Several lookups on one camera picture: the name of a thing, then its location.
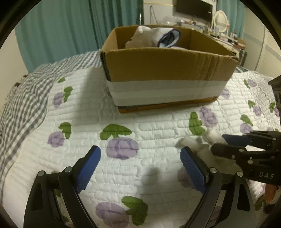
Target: open cardboard box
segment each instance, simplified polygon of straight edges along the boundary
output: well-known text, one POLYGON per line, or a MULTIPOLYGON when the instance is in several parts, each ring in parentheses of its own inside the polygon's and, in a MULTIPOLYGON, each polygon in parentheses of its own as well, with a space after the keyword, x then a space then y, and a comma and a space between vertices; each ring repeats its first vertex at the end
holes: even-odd
POLYGON ((213 39, 178 26, 148 27, 179 30, 181 37, 176 46, 186 50, 125 49, 137 27, 113 29, 100 52, 109 91, 122 113, 212 102, 238 65, 234 54, 213 39))

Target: green curtain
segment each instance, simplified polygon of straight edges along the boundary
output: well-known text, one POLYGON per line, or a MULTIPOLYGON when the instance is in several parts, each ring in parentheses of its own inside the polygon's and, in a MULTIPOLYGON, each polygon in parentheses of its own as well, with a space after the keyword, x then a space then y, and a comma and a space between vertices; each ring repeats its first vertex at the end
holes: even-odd
POLYGON ((113 28, 138 24, 140 12, 143 0, 42 0, 15 28, 28 72, 100 49, 113 28))
POLYGON ((245 6, 240 0, 218 0, 217 10, 225 12, 230 28, 230 32, 236 32, 238 37, 243 36, 244 18, 245 18, 245 6))

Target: wall-mounted tv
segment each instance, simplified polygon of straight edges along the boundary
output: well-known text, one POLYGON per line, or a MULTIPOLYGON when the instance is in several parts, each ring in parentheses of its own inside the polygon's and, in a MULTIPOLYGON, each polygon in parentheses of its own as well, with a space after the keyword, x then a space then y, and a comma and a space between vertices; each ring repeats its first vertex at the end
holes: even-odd
POLYGON ((177 0, 176 11, 211 22, 213 5, 202 0, 177 0))

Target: plaid fabric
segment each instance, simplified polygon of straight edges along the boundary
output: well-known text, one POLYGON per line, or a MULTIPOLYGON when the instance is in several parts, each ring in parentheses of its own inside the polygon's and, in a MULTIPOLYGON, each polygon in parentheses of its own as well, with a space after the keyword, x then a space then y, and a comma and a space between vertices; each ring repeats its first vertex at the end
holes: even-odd
POLYGON ((0 200, 5 177, 18 157, 19 147, 44 120, 53 84, 69 72, 92 66, 101 67, 98 51, 44 64, 28 76, 8 101, 0 118, 0 200))
POLYGON ((5 109, 7 102, 8 102, 10 99, 12 99, 12 97, 13 97, 14 94, 16 93, 17 89, 19 88, 20 84, 23 83, 23 82, 26 80, 26 77, 27 77, 27 76, 28 76, 27 74, 24 75, 24 76, 22 76, 21 79, 18 80, 18 82, 16 82, 16 83, 13 85, 13 87, 10 89, 8 95, 7 95, 6 98, 5 98, 5 103, 4 103, 4 105, 2 106, 2 108, 0 109, 0 116, 2 115, 3 110, 5 109))

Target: white quilt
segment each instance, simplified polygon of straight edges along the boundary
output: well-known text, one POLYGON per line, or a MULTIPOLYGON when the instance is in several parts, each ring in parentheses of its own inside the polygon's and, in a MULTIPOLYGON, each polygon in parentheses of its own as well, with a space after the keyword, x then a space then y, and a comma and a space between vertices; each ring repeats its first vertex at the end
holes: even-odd
POLYGON ((22 144, 5 180, 3 206, 22 227, 36 174, 73 166, 98 145, 100 163, 80 193, 97 226, 178 228, 202 196, 182 169, 179 140, 211 127, 221 134, 280 130, 267 81, 255 72, 234 73, 214 103, 120 114, 101 68, 68 74, 53 86, 43 123, 22 144), (142 208, 140 216, 128 212, 128 202, 142 208))

